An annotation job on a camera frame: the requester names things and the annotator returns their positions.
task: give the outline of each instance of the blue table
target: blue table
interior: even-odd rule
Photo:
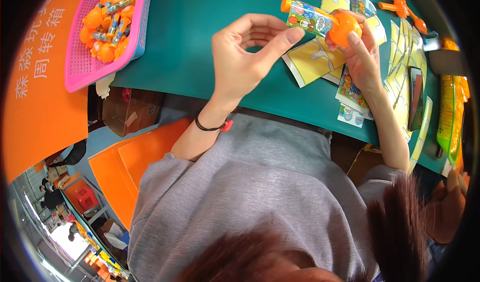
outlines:
[[[321,0],[301,0],[320,6]],[[211,37],[214,33],[246,13],[272,14],[281,19],[281,0],[152,0],[148,18],[145,54],[117,73],[113,86],[154,90],[165,93],[209,99],[214,89]],[[409,7],[422,18],[413,4]],[[381,77],[385,79],[390,57],[390,20],[400,19],[390,11],[378,11],[388,42],[380,46]],[[314,36],[307,34],[301,43]],[[305,88],[297,86],[290,70],[280,59],[260,85],[245,96],[240,105],[298,121],[310,123],[353,138],[378,145],[375,123],[366,120],[363,127],[337,120],[340,104],[335,99],[337,86],[319,79]],[[418,163],[441,172],[446,156],[435,157],[436,130],[439,117],[440,90],[438,79],[429,70],[426,95],[433,99],[433,112],[423,153]],[[418,131],[409,143],[415,147]]]

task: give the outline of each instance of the sleeve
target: sleeve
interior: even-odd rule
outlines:
[[[372,200],[381,201],[385,188],[392,185],[399,174],[405,174],[405,171],[387,165],[378,165],[369,170],[363,178],[363,184],[357,188],[365,204]]]
[[[163,159],[148,166],[140,179],[130,231],[134,230],[136,223],[152,214],[163,195],[193,164],[191,161],[175,158],[172,153],[166,153]]]

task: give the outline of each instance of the left hand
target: left hand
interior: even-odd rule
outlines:
[[[212,37],[215,91],[212,99],[237,105],[273,64],[305,35],[271,15],[246,14]],[[262,46],[256,53],[245,49]]]

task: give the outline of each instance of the cardboard box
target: cardboard box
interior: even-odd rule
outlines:
[[[124,88],[110,87],[103,103],[104,123],[119,137],[158,123],[163,93],[131,89],[129,99]]]

